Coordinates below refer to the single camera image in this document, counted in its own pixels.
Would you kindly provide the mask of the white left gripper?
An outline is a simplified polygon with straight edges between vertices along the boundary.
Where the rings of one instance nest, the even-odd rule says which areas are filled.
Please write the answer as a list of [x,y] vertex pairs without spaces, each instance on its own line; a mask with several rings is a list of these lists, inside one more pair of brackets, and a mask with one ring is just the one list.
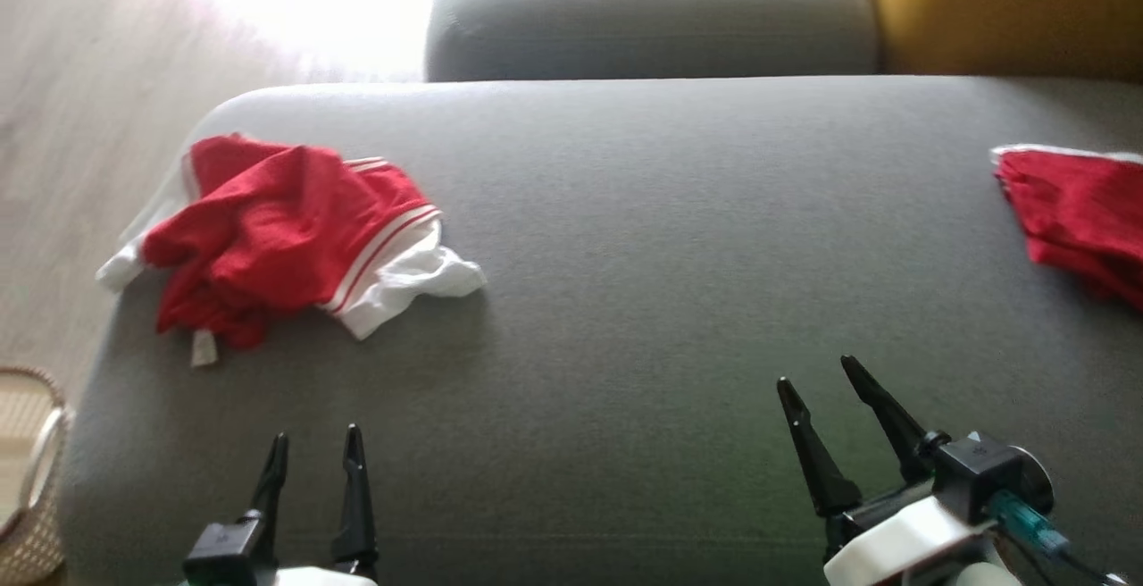
[[[259,538],[272,538],[279,512],[280,495],[288,476],[289,436],[279,432],[259,472],[246,520],[254,524]],[[179,585],[377,585],[377,549],[371,485],[369,484],[363,433],[354,423],[347,426],[346,445],[342,455],[346,488],[339,509],[338,533],[331,539],[334,565],[294,565],[274,571],[239,570],[237,573],[192,575]]]

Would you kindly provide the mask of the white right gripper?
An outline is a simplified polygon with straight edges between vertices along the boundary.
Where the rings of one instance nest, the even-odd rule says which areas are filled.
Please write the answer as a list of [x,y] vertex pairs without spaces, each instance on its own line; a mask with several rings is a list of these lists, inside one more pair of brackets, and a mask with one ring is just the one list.
[[[930,477],[918,452],[926,431],[855,356],[842,356],[844,374],[876,415],[906,484]],[[934,492],[920,487],[861,504],[860,488],[838,468],[812,423],[793,383],[777,382],[777,395],[804,469],[813,511],[826,521],[830,585],[1016,585],[988,531],[988,499],[1004,480],[938,479]]]

